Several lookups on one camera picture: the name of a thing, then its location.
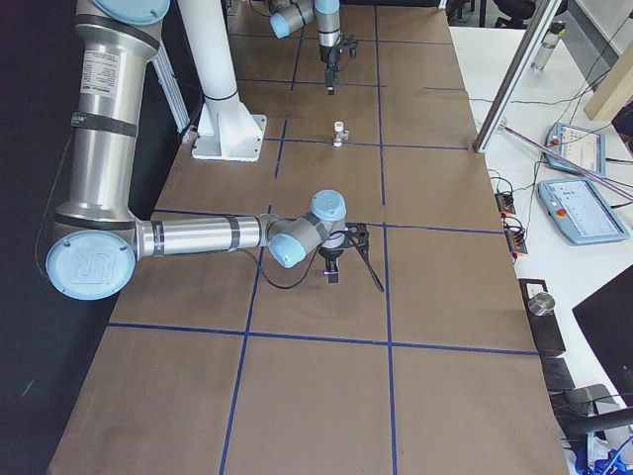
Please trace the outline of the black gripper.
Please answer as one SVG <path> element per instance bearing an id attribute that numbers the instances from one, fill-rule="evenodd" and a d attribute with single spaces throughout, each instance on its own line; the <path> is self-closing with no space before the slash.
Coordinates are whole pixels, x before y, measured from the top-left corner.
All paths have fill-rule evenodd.
<path id="1" fill-rule="evenodd" d="M 342 248 L 321 247 L 318 250 L 318 254 L 324 259 L 325 268 L 323 275 L 326 277 L 328 284 L 338 283 L 339 281 L 338 258 L 343 252 Z"/>
<path id="2" fill-rule="evenodd" d="M 325 65 L 324 83 L 327 94 L 335 94 L 336 75 L 339 71 L 338 64 L 342 52 L 343 47 L 341 46 L 319 46 L 320 60 Z"/>

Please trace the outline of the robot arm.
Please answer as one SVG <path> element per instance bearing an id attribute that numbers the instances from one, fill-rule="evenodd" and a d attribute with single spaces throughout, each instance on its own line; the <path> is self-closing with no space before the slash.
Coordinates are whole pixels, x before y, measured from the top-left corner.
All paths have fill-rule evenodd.
<path id="1" fill-rule="evenodd" d="M 346 205 L 334 190 L 316 193 L 295 220 L 148 218 L 178 148 L 167 124 L 186 131 L 192 121 L 161 40 L 169 8 L 166 1 L 77 4 L 84 57 L 69 137 L 69 196 L 55 210 L 45 259 L 49 282 L 67 297 L 118 293 L 145 257 L 265 247 L 290 268 L 343 241 Z"/>
<path id="2" fill-rule="evenodd" d="M 328 95 L 335 94 L 339 61 L 346 48 L 355 48 L 340 26 L 340 3 L 335 0 L 272 0 L 264 5 L 270 14 L 269 25 L 277 39 L 315 22 L 320 60 L 324 63 L 324 84 Z"/>

